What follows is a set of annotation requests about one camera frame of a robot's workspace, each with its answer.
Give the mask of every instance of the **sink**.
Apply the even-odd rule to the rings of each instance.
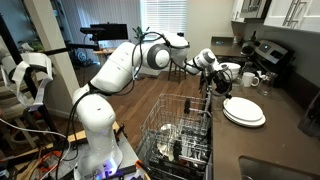
[[[248,156],[239,157],[239,166],[243,180],[320,180],[319,175]]]

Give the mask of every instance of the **window blinds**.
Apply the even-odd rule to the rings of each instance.
[[[141,27],[145,31],[185,32],[188,0],[140,0]]]

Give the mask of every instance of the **dish rack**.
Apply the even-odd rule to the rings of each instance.
[[[162,94],[141,126],[152,179],[202,179],[212,151],[206,99]]]

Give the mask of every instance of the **cup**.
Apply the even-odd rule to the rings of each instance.
[[[259,84],[259,78],[255,77],[253,73],[245,72],[242,75],[241,82],[243,87],[257,86]]]
[[[266,75],[262,78],[261,83],[258,86],[258,93],[264,96],[270,96],[273,83],[277,78],[278,74],[273,72],[267,72]]]

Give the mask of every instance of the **monitor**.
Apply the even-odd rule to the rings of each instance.
[[[127,24],[91,24],[91,28],[103,28],[106,31],[97,35],[98,40],[129,39]]]

